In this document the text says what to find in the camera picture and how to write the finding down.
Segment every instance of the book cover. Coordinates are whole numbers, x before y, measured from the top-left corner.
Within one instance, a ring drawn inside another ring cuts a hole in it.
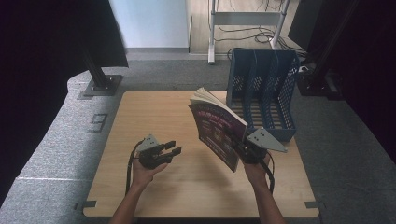
[[[196,95],[191,98],[189,107],[197,125],[199,139],[235,172],[239,158],[232,148],[231,136],[227,133],[233,133],[242,140],[247,124],[223,103],[219,105],[219,102],[212,102],[206,97],[199,100]]]

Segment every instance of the metal bracket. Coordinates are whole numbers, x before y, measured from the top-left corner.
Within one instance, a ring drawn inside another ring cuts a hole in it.
[[[262,149],[271,149],[274,151],[288,152],[280,142],[278,142],[270,133],[264,128],[256,130],[254,133],[247,137],[247,140],[255,146]]]
[[[141,152],[141,151],[147,150],[149,148],[156,147],[158,145],[159,145],[159,143],[158,143],[157,139],[155,139],[154,135],[149,134],[143,140],[143,142],[136,148],[136,151]]]
[[[325,96],[329,100],[344,100],[341,92],[341,78],[337,73],[328,71],[324,77],[313,75],[314,70],[299,72],[297,87],[302,96]]]
[[[116,93],[117,87],[122,80],[122,75],[106,75],[106,85],[97,87],[93,79],[88,84],[87,89],[83,92],[84,96],[112,96]]]

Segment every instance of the forearm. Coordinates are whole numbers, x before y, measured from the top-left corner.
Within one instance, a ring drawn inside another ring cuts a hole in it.
[[[132,185],[127,195],[120,203],[113,218],[110,219],[110,224],[113,223],[132,223],[134,219],[134,211],[137,207],[137,202],[142,194],[144,188]]]
[[[260,223],[280,224],[286,223],[276,205],[273,195],[266,186],[254,187],[257,207],[259,209]]]

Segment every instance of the blue file organizer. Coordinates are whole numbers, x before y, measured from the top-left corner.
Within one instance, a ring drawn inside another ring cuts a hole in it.
[[[296,132],[290,102],[299,67],[294,50],[234,50],[227,106],[250,130],[264,127],[278,141],[289,142]]]

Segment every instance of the wrist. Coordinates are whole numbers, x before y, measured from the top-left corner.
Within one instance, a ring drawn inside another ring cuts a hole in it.
[[[254,189],[268,189],[268,184],[265,179],[250,184]]]
[[[139,184],[139,183],[132,183],[130,190],[133,190],[134,192],[143,192],[143,190],[145,190],[147,185],[144,184]]]
[[[254,194],[255,194],[256,196],[259,195],[260,197],[263,197],[263,196],[265,196],[265,195],[271,194],[271,192],[270,192],[270,190],[268,189],[268,187],[267,187],[267,186],[262,186],[262,185],[253,186],[253,191],[254,191]]]

